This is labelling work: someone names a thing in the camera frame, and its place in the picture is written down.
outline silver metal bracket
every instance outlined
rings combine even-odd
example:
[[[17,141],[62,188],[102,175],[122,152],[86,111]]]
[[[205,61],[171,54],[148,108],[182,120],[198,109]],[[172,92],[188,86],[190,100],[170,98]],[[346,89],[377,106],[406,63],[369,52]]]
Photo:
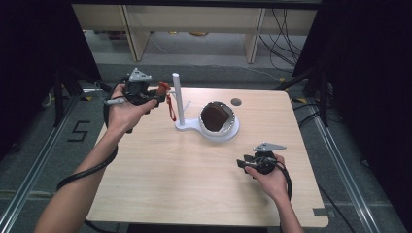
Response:
[[[285,146],[281,146],[281,145],[262,143],[259,146],[255,147],[254,151],[267,152],[267,151],[273,151],[273,150],[284,150],[285,148],[286,148]]]
[[[138,81],[148,81],[151,80],[152,76],[146,75],[140,72],[137,68],[134,68],[133,72],[131,73],[129,80],[131,82],[138,82]]]

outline white rod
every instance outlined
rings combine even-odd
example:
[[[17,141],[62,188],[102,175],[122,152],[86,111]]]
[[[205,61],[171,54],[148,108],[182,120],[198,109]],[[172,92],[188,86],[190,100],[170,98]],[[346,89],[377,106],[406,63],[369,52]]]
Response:
[[[173,73],[173,85],[175,86],[176,102],[178,105],[179,123],[185,125],[185,115],[183,114],[182,91],[179,74]]]

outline wooden table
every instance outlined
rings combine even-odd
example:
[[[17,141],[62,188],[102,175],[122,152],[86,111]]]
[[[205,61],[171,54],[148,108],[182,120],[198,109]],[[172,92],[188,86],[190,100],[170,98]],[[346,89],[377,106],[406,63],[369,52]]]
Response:
[[[210,101],[230,106],[240,121],[237,135],[213,143],[195,131],[178,131],[168,106],[160,104],[120,141],[118,157],[106,170],[88,220],[277,226],[273,201],[236,164],[267,142],[287,147],[276,152],[286,158],[292,205],[302,226],[327,226],[327,216],[314,214],[325,206],[286,92],[182,88],[182,93],[184,106],[189,103],[185,118],[197,117]],[[232,98],[242,104],[232,106]],[[100,137],[105,130],[103,126]]]

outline forearm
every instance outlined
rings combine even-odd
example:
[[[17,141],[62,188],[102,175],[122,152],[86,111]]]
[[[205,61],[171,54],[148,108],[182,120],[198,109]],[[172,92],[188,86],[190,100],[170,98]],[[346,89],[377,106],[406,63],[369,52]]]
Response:
[[[74,174],[106,160],[116,148],[122,134],[107,131],[83,160]],[[78,232],[84,223],[105,169],[63,186],[43,211],[36,232]]]
[[[289,198],[273,198],[278,208],[279,218],[282,225],[282,230],[285,233],[293,232],[299,233],[303,232],[303,229],[294,213],[293,207]]]

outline white base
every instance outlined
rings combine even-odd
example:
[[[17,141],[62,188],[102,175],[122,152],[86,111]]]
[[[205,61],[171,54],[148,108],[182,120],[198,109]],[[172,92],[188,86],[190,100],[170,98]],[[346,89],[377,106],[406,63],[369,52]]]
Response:
[[[233,127],[224,136],[207,135],[200,127],[200,122],[198,118],[185,119],[185,125],[181,125],[180,121],[176,120],[175,126],[179,131],[195,130],[201,135],[203,135],[203,137],[205,137],[206,139],[209,139],[210,141],[222,143],[233,138],[237,134],[237,132],[239,131],[240,123],[237,117],[235,117]]]

